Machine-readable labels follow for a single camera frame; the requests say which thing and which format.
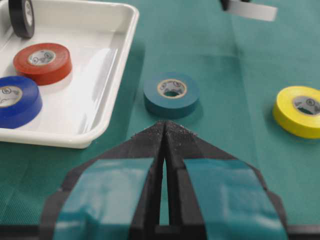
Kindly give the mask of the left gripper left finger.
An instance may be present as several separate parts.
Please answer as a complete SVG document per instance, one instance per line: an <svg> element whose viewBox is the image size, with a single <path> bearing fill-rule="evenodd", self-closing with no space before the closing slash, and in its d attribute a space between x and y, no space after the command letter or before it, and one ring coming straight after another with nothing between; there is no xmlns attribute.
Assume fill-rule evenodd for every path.
<svg viewBox="0 0 320 240"><path fill-rule="evenodd" d="M165 123L67 173L45 202L42 240L153 240L160 220Z"/></svg>

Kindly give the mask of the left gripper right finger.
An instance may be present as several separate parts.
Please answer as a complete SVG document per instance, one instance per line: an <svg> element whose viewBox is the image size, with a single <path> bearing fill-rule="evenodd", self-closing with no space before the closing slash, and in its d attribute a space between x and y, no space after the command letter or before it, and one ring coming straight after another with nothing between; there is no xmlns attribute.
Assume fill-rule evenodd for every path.
<svg viewBox="0 0 320 240"><path fill-rule="evenodd" d="M285 240L281 199L260 171L173 121L164 123L169 222L183 240Z"/></svg>

